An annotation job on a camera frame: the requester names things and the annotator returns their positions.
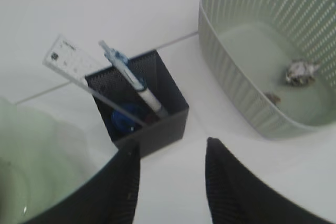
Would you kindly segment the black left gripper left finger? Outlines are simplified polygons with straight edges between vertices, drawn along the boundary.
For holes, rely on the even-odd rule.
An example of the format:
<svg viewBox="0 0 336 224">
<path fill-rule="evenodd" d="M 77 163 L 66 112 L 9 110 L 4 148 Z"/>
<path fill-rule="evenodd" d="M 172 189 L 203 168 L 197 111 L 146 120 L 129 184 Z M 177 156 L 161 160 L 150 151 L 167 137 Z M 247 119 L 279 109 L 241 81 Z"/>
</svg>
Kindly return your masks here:
<svg viewBox="0 0 336 224">
<path fill-rule="evenodd" d="M 87 183 L 28 223 L 133 223 L 140 185 L 140 147 L 130 140 Z"/>
</svg>

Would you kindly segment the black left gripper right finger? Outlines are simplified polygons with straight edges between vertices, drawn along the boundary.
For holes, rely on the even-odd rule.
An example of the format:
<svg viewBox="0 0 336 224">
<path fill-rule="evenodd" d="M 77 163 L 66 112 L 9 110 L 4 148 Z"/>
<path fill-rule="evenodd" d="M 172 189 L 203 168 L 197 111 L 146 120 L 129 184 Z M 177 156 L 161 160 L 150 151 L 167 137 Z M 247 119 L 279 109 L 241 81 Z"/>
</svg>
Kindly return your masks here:
<svg viewBox="0 0 336 224">
<path fill-rule="evenodd" d="M 329 223 L 273 190 L 214 137 L 207 138 L 205 188 L 213 223 Z"/>
</svg>

